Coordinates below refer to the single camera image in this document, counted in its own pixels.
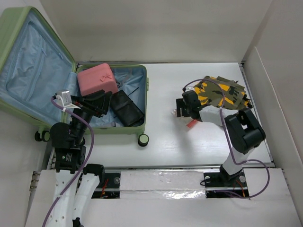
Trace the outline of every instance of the suitcase lid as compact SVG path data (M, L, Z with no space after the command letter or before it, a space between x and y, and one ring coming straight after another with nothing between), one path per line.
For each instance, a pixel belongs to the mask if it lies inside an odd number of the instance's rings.
M76 62L34 7L7 8L0 17L0 104L39 126L61 121L50 102L58 90L76 92Z
M51 37L53 37L53 39L59 44L61 51L65 53L71 60L71 71L75 72L77 64L73 59L71 53L67 50L57 33L52 29L52 27L42 16L42 14L35 7L32 6L7 8L3 11L1 15L4 20L0 21L0 72L26 20L26 17L28 16L31 10L40 18L40 21L48 29L48 32ZM6 20L10 20L9 26L5 26L5 24L8 24Z

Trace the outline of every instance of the pink case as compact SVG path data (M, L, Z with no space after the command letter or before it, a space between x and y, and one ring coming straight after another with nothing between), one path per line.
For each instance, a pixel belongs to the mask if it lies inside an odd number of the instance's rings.
M118 91L114 74L106 63L79 72L77 79L82 96L87 96L100 90L105 92L112 91L113 94Z

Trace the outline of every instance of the yellow camouflage pouch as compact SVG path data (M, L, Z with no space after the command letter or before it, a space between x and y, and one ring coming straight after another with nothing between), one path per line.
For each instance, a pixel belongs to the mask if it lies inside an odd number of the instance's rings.
M228 80L223 77L214 78L206 76L204 79L212 80L222 88L225 94L224 108L230 110L240 110L244 107L252 108L250 99L247 98L246 92L244 90L245 87L237 84L235 81ZM209 81L201 81L194 86L194 89L198 94L201 105L222 105L222 92L216 84Z

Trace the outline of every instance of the open suitcase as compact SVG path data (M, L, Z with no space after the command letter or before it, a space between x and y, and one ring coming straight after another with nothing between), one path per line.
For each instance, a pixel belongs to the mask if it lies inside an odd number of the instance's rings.
M50 102L59 90L80 96L77 64L47 21L33 7L7 8L0 17L0 108L33 125L38 135L69 116ZM142 122L121 126L111 110L90 125L97 134L138 134L145 129L148 78L142 65L110 65L119 89L144 113Z

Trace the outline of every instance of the black wallet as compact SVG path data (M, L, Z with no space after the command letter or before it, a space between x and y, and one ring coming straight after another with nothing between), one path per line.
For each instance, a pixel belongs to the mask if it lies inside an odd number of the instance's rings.
M110 108L124 126L134 126L144 119L142 111L123 90L113 94Z

